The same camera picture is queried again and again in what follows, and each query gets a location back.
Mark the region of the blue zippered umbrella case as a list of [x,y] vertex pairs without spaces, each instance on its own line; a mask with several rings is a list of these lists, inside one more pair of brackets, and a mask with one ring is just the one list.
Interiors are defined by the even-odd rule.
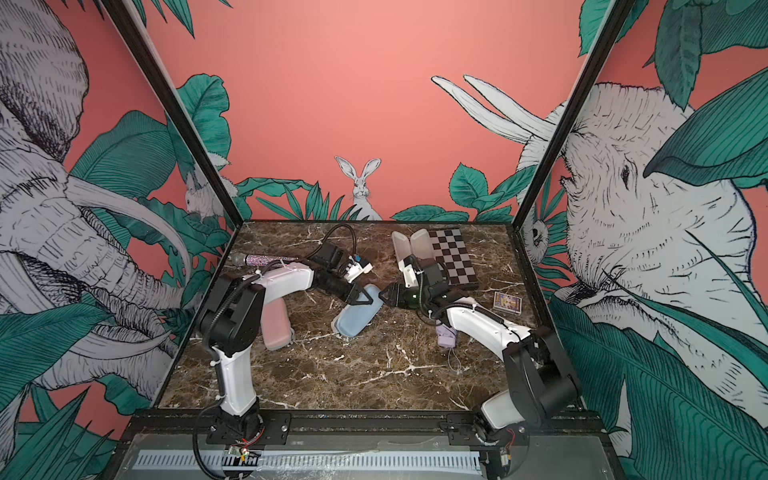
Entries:
[[374,284],[368,284],[364,291],[372,298],[367,305],[347,305],[331,322],[332,331],[345,337],[357,336],[370,324],[383,305],[379,298],[380,289]]

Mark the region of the pink zippered umbrella case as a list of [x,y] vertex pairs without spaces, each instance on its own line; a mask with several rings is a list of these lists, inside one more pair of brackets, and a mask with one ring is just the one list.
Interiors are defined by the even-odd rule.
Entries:
[[294,330],[285,301],[280,298],[263,306],[261,332],[264,346],[269,351],[282,349],[293,342]]

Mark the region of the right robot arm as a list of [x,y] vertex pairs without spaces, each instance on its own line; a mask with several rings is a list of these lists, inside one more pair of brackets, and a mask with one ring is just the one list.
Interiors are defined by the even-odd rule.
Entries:
[[418,312],[427,323],[464,333],[504,364],[507,387],[479,408],[477,428],[489,442],[507,428],[538,428],[573,404],[581,383],[556,332],[514,323],[449,284],[435,260],[398,262],[403,275],[380,293],[391,307]]

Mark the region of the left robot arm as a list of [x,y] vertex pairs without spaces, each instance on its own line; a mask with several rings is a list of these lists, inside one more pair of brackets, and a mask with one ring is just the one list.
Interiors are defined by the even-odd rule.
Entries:
[[290,294],[318,289],[370,320],[380,309],[378,295],[365,289],[357,278],[372,269],[366,258],[325,244],[307,258],[276,259],[252,275],[224,275],[215,282],[198,328],[218,382],[214,407],[217,433],[250,439],[263,424],[250,360],[265,308]]

